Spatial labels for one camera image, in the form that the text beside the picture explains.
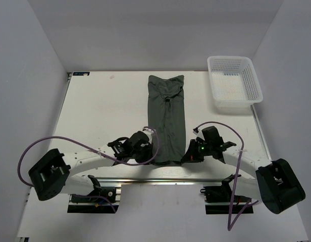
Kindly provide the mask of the dark green t-shirt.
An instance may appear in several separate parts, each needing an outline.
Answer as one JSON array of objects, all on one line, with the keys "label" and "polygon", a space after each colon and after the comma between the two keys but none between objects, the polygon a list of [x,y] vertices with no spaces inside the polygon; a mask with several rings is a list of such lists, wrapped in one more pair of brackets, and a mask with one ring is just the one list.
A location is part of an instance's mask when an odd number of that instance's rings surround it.
[{"label": "dark green t-shirt", "polygon": [[154,128],[159,142],[155,165],[180,164],[186,149],[186,127],[184,109],[184,76],[162,79],[150,75],[148,78],[148,126]]}]

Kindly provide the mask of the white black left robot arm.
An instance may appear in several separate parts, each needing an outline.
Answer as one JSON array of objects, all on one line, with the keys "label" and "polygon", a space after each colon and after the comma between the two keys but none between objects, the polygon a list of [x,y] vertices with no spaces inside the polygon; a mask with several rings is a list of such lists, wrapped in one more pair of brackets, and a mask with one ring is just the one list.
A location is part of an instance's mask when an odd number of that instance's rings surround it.
[{"label": "white black left robot arm", "polygon": [[100,167],[116,164],[134,166],[151,163],[158,154],[159,143],[156,131],[145,127],[131,137],[120,137],[95,149],[80,144],[86,150],[62,153],[57,148],[49,150],[28,174],[40,201],[47,201],[58,194],[75,194],[85,196],[89,201],[100,197],[100,188],[91,175],[79,176],[80,173]]}]

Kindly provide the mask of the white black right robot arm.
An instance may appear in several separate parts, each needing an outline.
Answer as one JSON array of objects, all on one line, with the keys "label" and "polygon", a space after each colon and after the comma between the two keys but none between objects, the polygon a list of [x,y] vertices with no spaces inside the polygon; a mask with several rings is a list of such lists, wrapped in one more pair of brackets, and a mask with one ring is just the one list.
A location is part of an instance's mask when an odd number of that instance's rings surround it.
[{"label": "white black right robot arm", "polygon": [[202,129],[192,139],[181,163],[203,162],[210,156],[223,164],[239,167],[250,178],[230,175],[220,186],[207,186],[201,190],[208,203],[258,200],[274,214],[279,214],[303,201],[305,191],[290,164],[285,159],[269,160],[256,157],[237,148],[233,142],[224,142],[216,127]]}]

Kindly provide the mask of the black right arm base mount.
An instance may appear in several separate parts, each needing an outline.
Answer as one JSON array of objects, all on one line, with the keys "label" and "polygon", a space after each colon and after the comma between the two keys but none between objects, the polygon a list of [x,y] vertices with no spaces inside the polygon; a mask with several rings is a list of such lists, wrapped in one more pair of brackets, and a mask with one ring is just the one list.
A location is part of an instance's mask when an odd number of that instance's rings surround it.
[{"label": "black right arm base mount", "polygon": [[[228,215],[231,200],[231,189],[222,186],[205,186],[200,190],[205,197],[205,211],[207,215]],[[249,198],[234,196],[232,214],[237,214]]]}]

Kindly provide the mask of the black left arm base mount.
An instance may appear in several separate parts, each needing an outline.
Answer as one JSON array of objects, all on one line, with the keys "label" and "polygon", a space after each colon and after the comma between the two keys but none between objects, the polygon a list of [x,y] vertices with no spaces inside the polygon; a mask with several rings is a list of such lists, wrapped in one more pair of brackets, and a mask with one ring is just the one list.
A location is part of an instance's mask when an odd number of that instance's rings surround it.
[{"label": "black left arm base mount", "polygon": [[68,213],[115,214],[120,203],[120,187],[101,187],[93,191],[90,197],[84,195],[70,196]]}]

